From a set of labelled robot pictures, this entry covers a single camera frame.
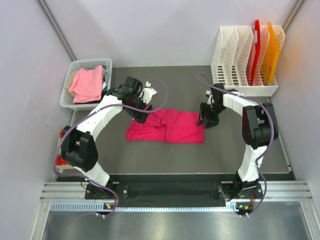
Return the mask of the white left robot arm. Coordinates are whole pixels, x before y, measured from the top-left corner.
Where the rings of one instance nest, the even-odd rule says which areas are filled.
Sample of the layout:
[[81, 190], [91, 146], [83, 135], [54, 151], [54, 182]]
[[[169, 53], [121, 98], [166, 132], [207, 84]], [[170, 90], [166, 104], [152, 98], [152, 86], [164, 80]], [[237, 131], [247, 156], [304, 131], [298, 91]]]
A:
[[108, 123], [125, 111], [139, 124], [146, 122], [150, 104], [157, 91], [150, 82], [142, 82], [127, 77], [124, 84], [111, 88], [101, 102], [77, 126], [66, 126], [62, 131], [61, 157], [84, 177], [96, 185], [96, 192], [102, 198], [109, 198], [114, 191], [110, 175], [98, 162], [99, 154], [96, 139]]

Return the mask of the magenta t shirt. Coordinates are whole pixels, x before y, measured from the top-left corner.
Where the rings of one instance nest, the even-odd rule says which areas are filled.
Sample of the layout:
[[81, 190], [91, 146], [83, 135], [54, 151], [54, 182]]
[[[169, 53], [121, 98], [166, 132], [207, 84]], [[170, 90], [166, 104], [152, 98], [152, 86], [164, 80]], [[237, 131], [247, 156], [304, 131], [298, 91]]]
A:
[[151, 141], [172, 144], [203, 144], [205, 128], [197, 125], [199, 114], [172, 108], [148, 115], [145, 123], [133, 120], [125, 131], [127, 141]]

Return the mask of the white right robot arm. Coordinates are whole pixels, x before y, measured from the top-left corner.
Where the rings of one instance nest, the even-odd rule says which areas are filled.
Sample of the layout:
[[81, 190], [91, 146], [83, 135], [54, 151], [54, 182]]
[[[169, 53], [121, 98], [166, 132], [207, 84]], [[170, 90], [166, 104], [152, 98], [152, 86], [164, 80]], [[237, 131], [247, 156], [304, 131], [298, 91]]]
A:
[[216, 83], [205, 93], [206, 102], [200, 104], [197, 125], [206, 129], [219, 124], [219, 115], [225, 109], [233, 110], [242, 117], [242, 139], [245, 143], [243, 160], [234, 175], [232, 184], [220, 190], [221, 198], [230, 201], [235, 196], [245, 198], [258, 188], [259, 170], [270, 141], [278, 138], [278, 124], [271, 103], [258, 103], [241, 95], [234, 89], [226, 90]]

